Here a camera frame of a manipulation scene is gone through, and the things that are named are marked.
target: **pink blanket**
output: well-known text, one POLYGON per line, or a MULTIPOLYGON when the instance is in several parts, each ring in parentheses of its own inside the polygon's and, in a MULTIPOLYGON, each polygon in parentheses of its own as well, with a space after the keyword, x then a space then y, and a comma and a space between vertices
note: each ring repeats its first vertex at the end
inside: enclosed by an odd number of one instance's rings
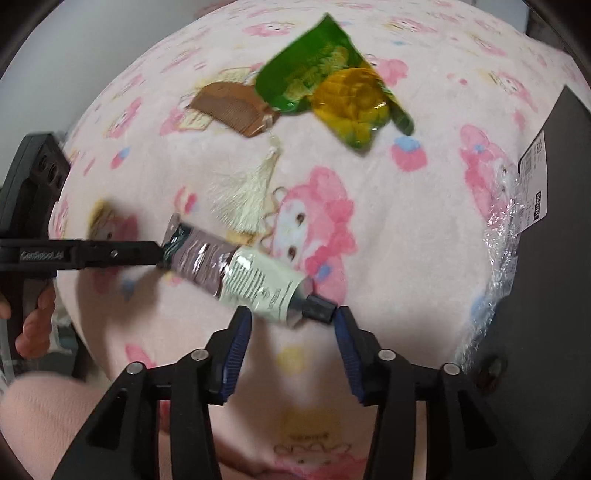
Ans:
MULTIPOLYGON (((210 187, 218 174, 255 167, 267 139, 184 107, 216 79, 252 82, 325 12, 416 132, 386 125, 359 156, 311 113, 281 117, 269 229, 255 243, 350 305, 382 346, 437 367, 453 360, 491 280, 483 235, 503 208, 499 172, 514 175, 565 84, 591 103, 570 57, 464 3, 238 0, 206 15, 138 58, 83 115, 50 233, 160 241, 176 211, 231 236, 212 213, 210 187)), ((175 362, 232 315, 152 268, 62 272, 58 285, 111 378, 130 361, 175 362)), ((256 322, 236 394, 210 411, 220 457, 245 472, 361 478, 375 411, 350 394, 329 327, 256 322)))

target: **hand cream tube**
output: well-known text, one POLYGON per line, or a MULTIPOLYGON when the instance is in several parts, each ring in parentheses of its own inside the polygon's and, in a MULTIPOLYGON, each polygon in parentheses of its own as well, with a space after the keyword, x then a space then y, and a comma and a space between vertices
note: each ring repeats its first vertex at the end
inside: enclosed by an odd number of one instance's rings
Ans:
POLYGON ((294 326, 303 317, 330 323, 336 305, 313 294, 313 282, 251 247, 237 247, 173 215, 163 244, 166 267, 231 306, 294 326))

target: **label sticker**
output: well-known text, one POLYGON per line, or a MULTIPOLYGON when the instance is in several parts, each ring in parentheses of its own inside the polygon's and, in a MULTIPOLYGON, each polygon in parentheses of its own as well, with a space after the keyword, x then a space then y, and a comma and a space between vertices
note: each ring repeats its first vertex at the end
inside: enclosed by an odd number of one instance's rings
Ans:
POLYGON ((548 171, 546 143, 542 130, 518 166, 519 188, 524 208, 519 212, 519 232, 542 220, 548 208, 548 171))
POLYGON ((274 322, 288 321, 292 296, 306 275, 251 247, 240 247, 222 280, 220 301, 246 305, 274 322))

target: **white tassel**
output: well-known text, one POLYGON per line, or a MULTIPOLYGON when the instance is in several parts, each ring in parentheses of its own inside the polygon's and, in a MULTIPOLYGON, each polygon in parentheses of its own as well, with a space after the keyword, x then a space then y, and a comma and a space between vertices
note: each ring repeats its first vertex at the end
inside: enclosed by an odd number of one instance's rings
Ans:
POLYGON ((220 193, 213 201, 213 210, 231 231, 264 233, 266 230, 262 221, 265 199, 275 165, 281 155, 279 139, 270 135, 271 148, 261 165, 252 172, 225 177, 216 189, 220 193))

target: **tube cap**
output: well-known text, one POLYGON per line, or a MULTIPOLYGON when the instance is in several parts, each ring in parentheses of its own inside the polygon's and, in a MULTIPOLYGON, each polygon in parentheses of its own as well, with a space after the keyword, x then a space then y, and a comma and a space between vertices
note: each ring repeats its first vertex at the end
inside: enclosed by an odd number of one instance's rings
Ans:
POLYGON ((336 303, 319 295, 311 294, 305 299, 301 313, 305 318, 330 324, 336 308, 336 303))

